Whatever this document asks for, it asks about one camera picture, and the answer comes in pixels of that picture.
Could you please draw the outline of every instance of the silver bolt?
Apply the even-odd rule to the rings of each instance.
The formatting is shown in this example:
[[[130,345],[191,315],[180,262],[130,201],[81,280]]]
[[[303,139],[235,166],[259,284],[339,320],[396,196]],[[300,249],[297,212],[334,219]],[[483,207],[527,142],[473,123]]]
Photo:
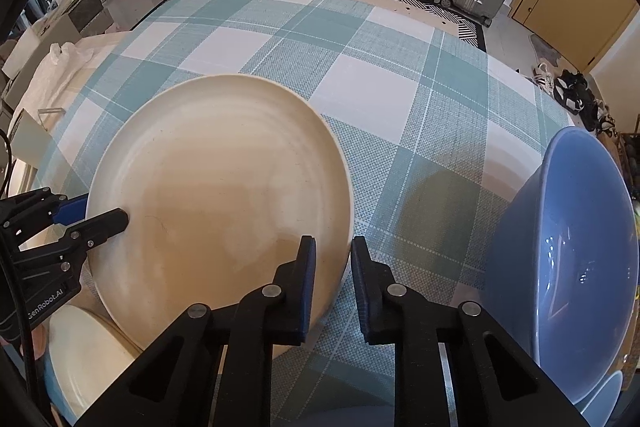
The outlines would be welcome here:
[[[265,297],[277,297],[282,293],[282,288],[277,284],[268,284],[262,288],[262,295]]]
[[[207,313],[207,307],[204,304],[192,304],[187,310],[187,314],[192,319],[199,319],[200,317],[204,317],[205,313]]]
[[[465,312],[466,315],[470,315],[472,317],[478,317],[478,315],[482,311],[482,308],[480,307],[480,304],[478,304],[477,302],[467,301],[464,304],[462,304],[462,311]]]
[[[402,297],[406,293],[406,286],[404,284],[394,282],[386,287],[386,292],[394,297]]]

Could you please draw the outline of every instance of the bowl rim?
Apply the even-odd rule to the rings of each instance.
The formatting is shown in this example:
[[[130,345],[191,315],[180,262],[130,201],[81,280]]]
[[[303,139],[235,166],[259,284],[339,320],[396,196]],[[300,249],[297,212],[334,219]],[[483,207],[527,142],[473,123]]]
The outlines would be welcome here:
[[[536,253],[534,255],[534,271],[533,273],[535,274],[535,281],[534,281],[534,288],[533,288],[533,292],[534,292],[534,301],[533,301],[533,306],[534,306],[534,313],[532,314],[532,358],[533,360],[540,365],[540,343],[539,343],[539,333],[540,333],[540,322],[539,322],[539,316],[538,316],[538,312],[539,312],[539,302],[540,302],[540,285],[538,284],[538,282],[540,281],[540,244],[542,243],[542,216],[543,216],[543,211],[545,208],[545,200],[546,200],[546,181],[549,175],[549,169],[550,169],[550,164],[551,164],[551,158],[554,155],[554,152],[556,151],[556,148],[559,146],[559,143],[568,135],[572,135],[572,134],[582,134],[583,136],[589,136],[591,137],[592,141],[595,142],[595,144],[597,144],[597,146],[600,147],[600,151],[601,153],[605,153],[606,157],[610,160],[610,164],[613,167],[612,171],[615,171],[616,174],[618,175],[618,179],[620,180],[620,183],[622,184],[622,187],[624,187],[625,189],[625,193],[628,194],[628,192],[626,191],[626,185],[625,182],[622,178],[622,174],[620,174],[620,170],[618,170],[618,166],[616,165],[616,163],[613,161],[613,158],[611,157],[611,155],[609,154],[609,151],[607,151],[607,149],[604,147],[604,145],[602,143],[600,143],[599,140],[597,140],[595,137],[591,136],[590,133],[588,133],[587,130],[576,127],[576,126],[569,126],[569,127],[564,127],[562,128],[560,131],[558,131],[556,133],[556,135],[551,139],[551,141],[549,142],[548,147],[546,148],[545,151],[545,156],[542,160],[542,165],[541,165],[541,172],[540,172],[540,199],[538,200],[538,211],[536,213],[536,222],[535,222],[535,248],[536,248]],[[629,206],[629,210],[631,211],[631,213],[633,213],[633,206],[631,204],[631,198],[628,197],[627,198],[628,201],[628,206]],[[638,266],[639,264],[636,265],[636,277],[635,279],[638,279]],[[626,326],[625,326],[625,331],[626,329],[629,327],[629,322],[631,320],[631,316],[633,314],[633,307],[631,312],[629,313],[629,317],[627,319],[626,322]],[[595,382],[595,384],[593,385],[593,387],[591,387],[586,393],[584,393],[583,396],[581,396],[578,400],[575,400],[574,403],[578,403],[581,400],[584,400],[585,397],[587,397],[589,395],[589,393],[591,393],[597,386],[598,384],[602,381],[602,377],[604,377],[604,375],[606,375],[607,371],[609,370],[609,367],[611,366],[611,364],[614,362],[614,360],[616,359],[617,353],[620,350],[620,347],[622,346],[622,343],[624,341],[624,335],[622,335],[622,337],[620,338],[620,345],[618,345],[618,347],[616,348],[615,352],[613,352],[612,357],[610,357],[611,359],[608,361],[607,363],[607,369],[604,371],[604,373],[602,375],[600,375],[600,378],[598,378],[598,380]]]

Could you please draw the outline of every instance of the plaid tablecloth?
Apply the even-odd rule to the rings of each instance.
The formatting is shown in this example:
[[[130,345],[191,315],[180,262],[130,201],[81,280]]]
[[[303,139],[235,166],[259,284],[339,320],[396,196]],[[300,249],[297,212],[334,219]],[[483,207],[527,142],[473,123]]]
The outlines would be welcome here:
[[[242,72],[294,90],[349,163],[355,233],[431,301],[479,298],[497,220],[568,113],[484,52],[353,0],[171,0],[104,59],[53,131],[37,185],[86,192],[116,131],[155,94]],[[392,404],[391,346],[364,343],[349,269],[308,343],[274,361],[272,413]]]

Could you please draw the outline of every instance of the door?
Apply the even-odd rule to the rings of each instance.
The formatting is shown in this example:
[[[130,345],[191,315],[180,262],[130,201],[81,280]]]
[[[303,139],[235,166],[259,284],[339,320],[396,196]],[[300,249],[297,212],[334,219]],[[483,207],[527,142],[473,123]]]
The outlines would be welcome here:
[[[636,9],[635,0],[522,0],[513,18],[588,71]]]

